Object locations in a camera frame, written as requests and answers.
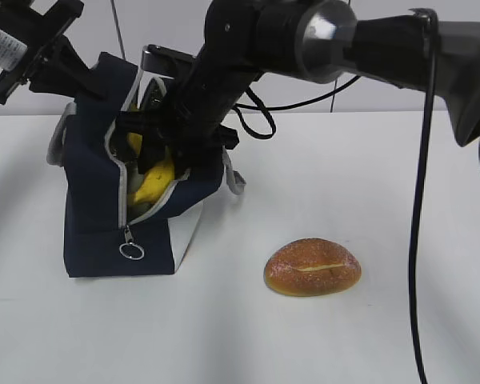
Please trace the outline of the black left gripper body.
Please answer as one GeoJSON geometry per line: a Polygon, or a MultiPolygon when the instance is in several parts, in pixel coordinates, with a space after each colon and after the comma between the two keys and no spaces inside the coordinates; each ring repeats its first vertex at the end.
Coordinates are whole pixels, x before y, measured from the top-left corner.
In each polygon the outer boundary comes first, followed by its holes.
{"type": "Polygon", "coordinates": [[[44,14],[31,8],[32,1],[0,1],[0,104],[21,85],[43,51],[82,15],[80,1],[56,1],[44,14]]]}

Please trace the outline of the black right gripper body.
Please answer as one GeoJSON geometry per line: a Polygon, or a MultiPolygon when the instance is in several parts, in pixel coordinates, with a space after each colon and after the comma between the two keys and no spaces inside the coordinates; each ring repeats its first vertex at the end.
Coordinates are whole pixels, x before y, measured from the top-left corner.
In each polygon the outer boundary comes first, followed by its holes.
{"type": "Polygon", "coordinates": [[[122,112],[116,127],[141,136],[168,138],[174,154],[199,156],[261,73],[244,58],[203,47],[190,71],[171,86],[157,109],[122,112]]]}

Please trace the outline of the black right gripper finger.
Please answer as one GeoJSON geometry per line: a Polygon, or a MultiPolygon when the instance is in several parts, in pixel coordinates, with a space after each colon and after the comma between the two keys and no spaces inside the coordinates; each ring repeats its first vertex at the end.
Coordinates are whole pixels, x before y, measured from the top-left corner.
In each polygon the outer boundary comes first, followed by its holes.
{"type": "Polygon", "coordinates": [[[145,174],[156,164],[163,161],[166,157],[166,151],[170,150],[171,146],[172,141],[168,138],[144,135],[138,156],[138,172],[145,174]]]}

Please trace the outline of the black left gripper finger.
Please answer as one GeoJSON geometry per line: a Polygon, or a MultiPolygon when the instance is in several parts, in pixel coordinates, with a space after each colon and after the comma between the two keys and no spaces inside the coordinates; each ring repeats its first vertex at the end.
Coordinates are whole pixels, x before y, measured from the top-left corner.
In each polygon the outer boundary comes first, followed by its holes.
{"type": "Polygon", "coordinates": [[[29,90],[34,93],[106,97],[106,87],[81,60],[68,38],[57,38],[43,51],[28,79],[29,90]]]}

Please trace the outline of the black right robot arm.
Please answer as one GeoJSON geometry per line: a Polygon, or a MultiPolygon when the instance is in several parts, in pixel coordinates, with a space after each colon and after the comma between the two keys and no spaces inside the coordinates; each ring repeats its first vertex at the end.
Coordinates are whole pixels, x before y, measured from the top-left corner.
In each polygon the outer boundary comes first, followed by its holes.
{"type": "Polygon", "coordinates": [[[157,49],[174,79],[156,110],[122,117],[143,136],[140,171],[167,149],[203,151],[250,85],[274,73],[327,84],[349,72],[399,88],[433,92],[449,112],[459,146],[479,143],[480,22],[443,22],[429,9],[359,20],[342,1],[214,1],[198,55],[157,49]]]}

